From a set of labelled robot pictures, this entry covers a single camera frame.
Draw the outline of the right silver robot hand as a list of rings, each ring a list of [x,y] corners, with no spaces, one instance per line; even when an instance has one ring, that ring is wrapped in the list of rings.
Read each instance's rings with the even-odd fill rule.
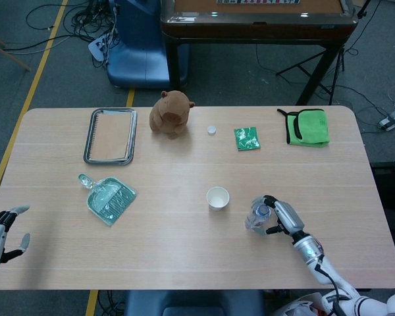
[[[304,223],[289,203],[269,195],[263,196],[263,203],[270,207],[277,216],[277,225],[268,228],[265,231],[266,234],[284,232],[294,239],[305,235]]]

